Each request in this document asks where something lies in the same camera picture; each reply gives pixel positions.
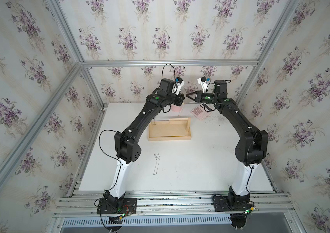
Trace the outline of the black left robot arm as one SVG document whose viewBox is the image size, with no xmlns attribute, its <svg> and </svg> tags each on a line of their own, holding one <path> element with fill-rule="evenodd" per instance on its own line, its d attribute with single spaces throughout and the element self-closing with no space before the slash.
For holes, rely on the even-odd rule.
<svg viewBox="0 0 330 233">
<path fill-rule="evenodd" d="M 174 80 L 162 79 L 159 87 L 146 97 L 145 104 L 134 121 L 123 132 L 115 132 L 116 171 L 112 187 L 104 191 L 102 200 L 116 211 L 121 210 L 124 202 L 126 179 L 131 163 L 139 158 L 142 151 L 138 144 L 141 135 L 166 106 L 182 105 L 184 94 L 181 93 L 181 89 L 183 86 L 184 80 L 180 77 L 176 77 Z"/>
</svg>

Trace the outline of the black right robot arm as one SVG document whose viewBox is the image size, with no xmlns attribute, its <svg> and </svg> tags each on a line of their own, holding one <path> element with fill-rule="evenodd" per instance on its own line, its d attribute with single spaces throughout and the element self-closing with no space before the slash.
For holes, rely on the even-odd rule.
<svg viewBox="0 0 330 233">
<path fill-rule="evenodd" d="M 237 131 L 239 141 L 235 148 L 235 155 L 240 164 L 227 197 L 222 197 L 222 199 L 223 204 L 231 210 L 238 210 L 253 206 L 250 201 L 250 185 L 255 171 L 267 155 L 269 136 L 265 130 L 259 130 L 254 126 L 241 112 L 237 103 L 228 97 L 229 82 L 230 80 L 214 81 L 213 91 L 209 93 L 208 86 L 211 81 L 209 78 L 201 77 L 198 79 L 198 84 L 202 86 L 202 90 L 191 92 L 186 96 L 196 103 L 213 105 L 214 109 L 206 107 L 206 111 L 217 110 Z"/>
</svg>

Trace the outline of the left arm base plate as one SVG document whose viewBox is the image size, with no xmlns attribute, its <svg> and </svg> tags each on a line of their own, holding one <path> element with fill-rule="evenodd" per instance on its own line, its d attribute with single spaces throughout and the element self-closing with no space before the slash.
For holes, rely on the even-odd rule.
<svg viewBox="0 0 330 233">
<path fill-rule="evenodd" d="M 137 198 L 123 198 L 114 201 L 108 201 L 105 198 L 100 198 L 97 204 L 98 215 L 107 214 L 135 214 L 137 209 Z"/>
</svg>

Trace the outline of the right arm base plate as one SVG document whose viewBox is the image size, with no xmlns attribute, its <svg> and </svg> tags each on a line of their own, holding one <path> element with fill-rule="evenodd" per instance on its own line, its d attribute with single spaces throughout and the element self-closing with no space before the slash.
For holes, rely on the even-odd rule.
<svg viewBox="0 0 330 233">
<path fill-rule="evenodd" d="M 212 201 L 216 212 L 235 211 L 248 214 L 254 210 L 254 202 L 250 200 L 250 194 L 245 196 L 215 194 Z"/>
</svg>

